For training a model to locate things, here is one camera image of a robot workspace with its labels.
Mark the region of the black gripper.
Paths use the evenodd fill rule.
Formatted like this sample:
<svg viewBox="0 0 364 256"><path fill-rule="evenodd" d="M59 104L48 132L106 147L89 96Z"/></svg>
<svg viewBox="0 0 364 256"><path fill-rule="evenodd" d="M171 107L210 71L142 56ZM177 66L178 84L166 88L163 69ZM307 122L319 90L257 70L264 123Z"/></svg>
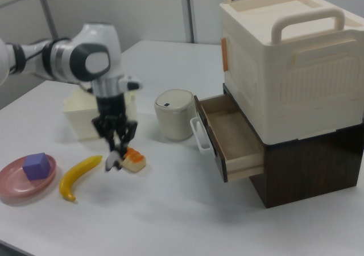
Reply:
<svg viewBox="0 0 364 256"><path fill-rule="evenodd" d="M120 159L124 159L130 141L135 137L138 122L128 120L126 116L124 94L113 97L96 97L99 116L92 119L99 137L104 138L109 144L110 154L105 162L105 170L110 171L113 167L117 170L122 168ZM104 119L125 121L118 127L116 132L119 137L119 144L114 141L114 129Z"/></svg>

